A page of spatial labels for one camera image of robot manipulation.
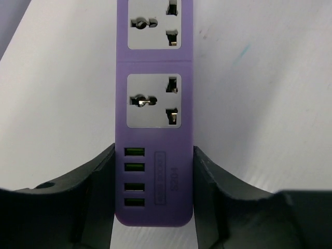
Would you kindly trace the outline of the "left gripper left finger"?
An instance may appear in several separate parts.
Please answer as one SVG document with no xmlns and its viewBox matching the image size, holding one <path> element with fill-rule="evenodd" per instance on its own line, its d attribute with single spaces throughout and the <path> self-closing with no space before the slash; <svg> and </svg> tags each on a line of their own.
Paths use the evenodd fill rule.
<svg viewBox="0 0 332 249">
<path fill-rule="evenodd" d="M 109 248 L 115 147 L 38 185 L 1 190 L 1 248 Z"/>
</svg>

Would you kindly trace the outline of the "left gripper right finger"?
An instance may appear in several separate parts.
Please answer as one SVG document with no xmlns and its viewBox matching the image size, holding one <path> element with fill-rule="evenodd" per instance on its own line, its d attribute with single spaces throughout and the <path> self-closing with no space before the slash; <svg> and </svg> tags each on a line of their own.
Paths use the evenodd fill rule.
<svg viewBox="0 0 332 249">
<path fill-rule="evenodd" d="M 331 191 L 254 187 L 193 149 L 199 248 L 331 248 Z"/>
</svg>

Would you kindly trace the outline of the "purple power strip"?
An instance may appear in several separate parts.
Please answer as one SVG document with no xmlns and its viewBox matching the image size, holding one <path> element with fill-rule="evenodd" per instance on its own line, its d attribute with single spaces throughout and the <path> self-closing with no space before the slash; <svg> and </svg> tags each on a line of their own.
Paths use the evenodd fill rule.
<svg viewBox="0 0 332 249">
<path fill-rule="evenodd" d="M 193 1 L 118 1 L 115 214 L 181 227 L 193 209 Z"/>
</svg>

